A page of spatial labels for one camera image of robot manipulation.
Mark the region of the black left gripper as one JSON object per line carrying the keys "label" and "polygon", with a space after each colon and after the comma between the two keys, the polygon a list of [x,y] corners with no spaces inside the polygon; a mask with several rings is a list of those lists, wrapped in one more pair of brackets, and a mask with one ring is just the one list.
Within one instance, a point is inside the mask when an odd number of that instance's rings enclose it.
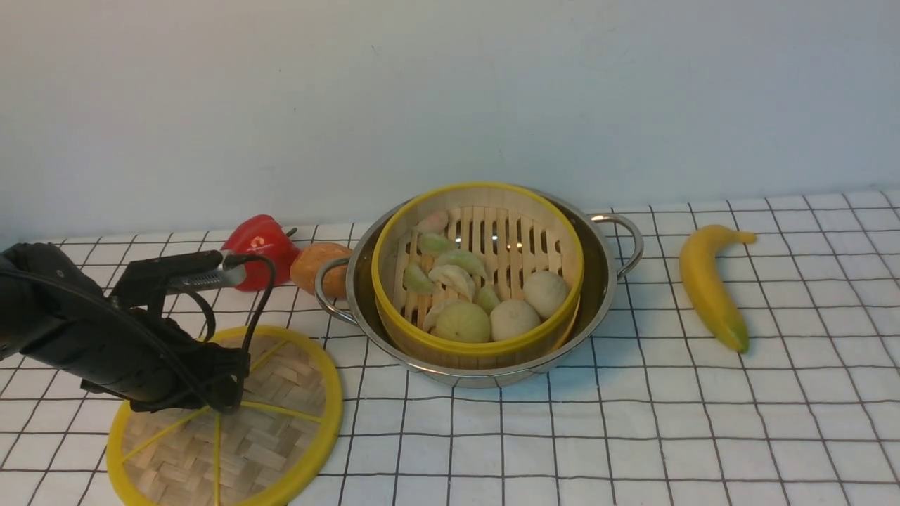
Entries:
{"label": "black left gripper", "polygon": [[144,309],[127,315],[141,331],[115,331],[111,342],[91,351],[88,369],[81,374],[82,389],[112,395],[135,413],[237,409],[250,374],[245,346],[199,342],[176,321]]}

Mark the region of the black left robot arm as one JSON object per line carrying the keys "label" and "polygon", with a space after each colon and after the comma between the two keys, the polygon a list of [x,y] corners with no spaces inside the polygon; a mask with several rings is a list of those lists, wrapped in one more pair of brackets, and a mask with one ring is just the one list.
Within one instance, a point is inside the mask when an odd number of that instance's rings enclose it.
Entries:
{"label": "black left robot arm", "polygon": [[19,243],[2,252],[2,356],[69,372],[138,413],[231,413],[250,374],[247,344],[194,339],[162,311],[168,295],[196,297],[243,276],[224,251],[151,257],[129,263],[106,294],[60,247]]}

